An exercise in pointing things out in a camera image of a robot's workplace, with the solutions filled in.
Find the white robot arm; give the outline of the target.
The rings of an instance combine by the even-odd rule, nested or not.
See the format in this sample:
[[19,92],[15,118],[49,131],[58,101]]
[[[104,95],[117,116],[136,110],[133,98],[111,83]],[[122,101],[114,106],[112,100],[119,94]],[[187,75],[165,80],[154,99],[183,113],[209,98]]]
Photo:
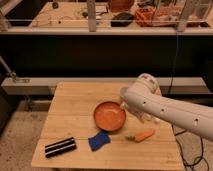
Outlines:
[[120,97],[125,108],[134,115],[145,112],[213,141],[213,107],[157,95],[157,88],[157,79],[143,73],[120,90]]

